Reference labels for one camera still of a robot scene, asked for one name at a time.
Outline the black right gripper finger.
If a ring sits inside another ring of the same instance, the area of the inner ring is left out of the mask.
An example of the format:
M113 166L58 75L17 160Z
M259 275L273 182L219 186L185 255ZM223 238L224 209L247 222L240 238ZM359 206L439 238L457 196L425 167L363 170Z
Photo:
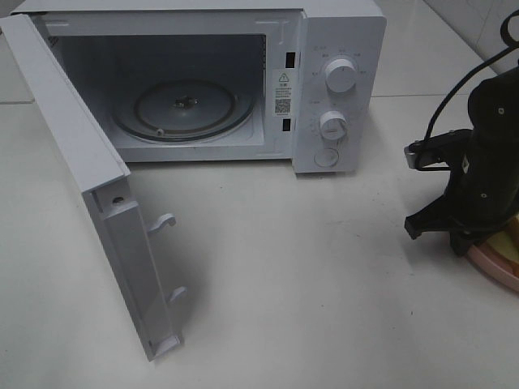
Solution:
M447 202L438 198L422 210L405 218L404 228L411 239L417 239L425 232L448 231Z
M467 254L469 248L478 244L483 239L481 232L474 231L451 231L449 233L449 244L457 256Z

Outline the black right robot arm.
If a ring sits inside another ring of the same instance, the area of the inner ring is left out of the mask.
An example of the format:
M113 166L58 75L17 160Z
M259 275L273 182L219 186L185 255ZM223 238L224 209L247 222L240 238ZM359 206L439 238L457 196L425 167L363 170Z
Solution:
M483 80L469 95L469 129L428 136L405 148L410 168L446 170L444 193L405 218L411 238L447 232L458 256L518 213L518 69Z

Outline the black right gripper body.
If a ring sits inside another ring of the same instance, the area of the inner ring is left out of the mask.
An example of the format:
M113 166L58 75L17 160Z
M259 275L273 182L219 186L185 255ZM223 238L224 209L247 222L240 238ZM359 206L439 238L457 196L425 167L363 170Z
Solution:
M440 147L449 167L442 194L451 243L474 243L499 230L516 208L518 144L449 140Z

